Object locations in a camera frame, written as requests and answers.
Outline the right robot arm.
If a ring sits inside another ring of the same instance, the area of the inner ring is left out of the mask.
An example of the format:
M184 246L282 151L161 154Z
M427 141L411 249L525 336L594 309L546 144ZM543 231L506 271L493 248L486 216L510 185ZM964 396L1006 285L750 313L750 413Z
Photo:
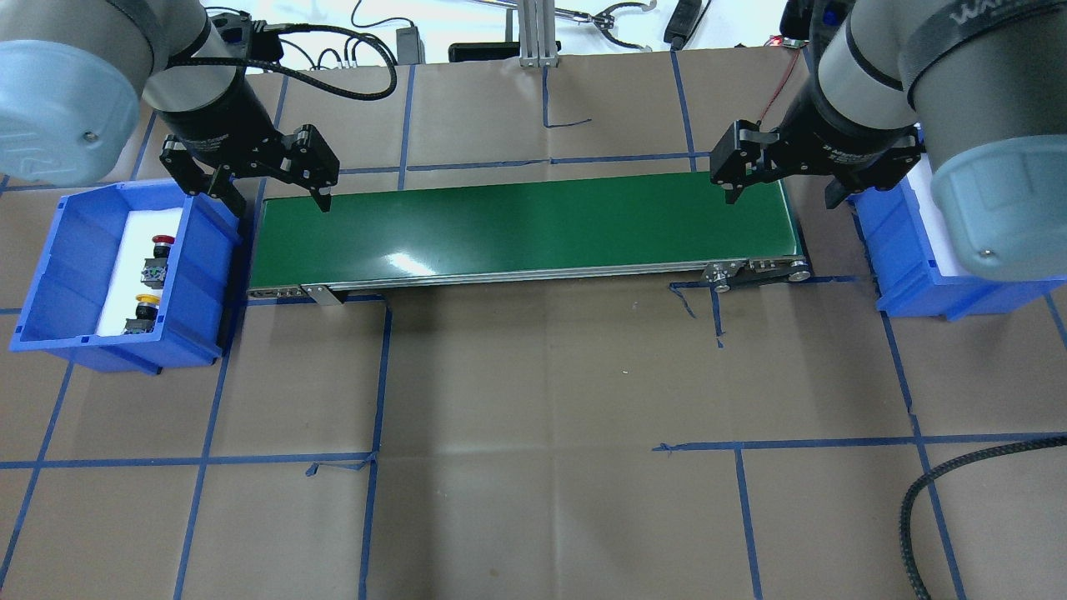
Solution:
M902 181L921 157L964 268L994 281L1064 277L1063 1L789 1L808 29L803 92L769 132L739 119L710 153L734 203L789 176L824 201Z

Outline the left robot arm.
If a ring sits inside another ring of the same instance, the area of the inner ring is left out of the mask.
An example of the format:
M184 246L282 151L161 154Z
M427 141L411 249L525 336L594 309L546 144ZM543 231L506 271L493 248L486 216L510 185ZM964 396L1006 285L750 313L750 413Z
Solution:
M241 178L308 190L331 208L339 160L316 127L285 135L248 84L283 54L285 27L198 1L4 1L1 165L19 181L102 181L142 102L170 129L159 159L189 195L243 215Z

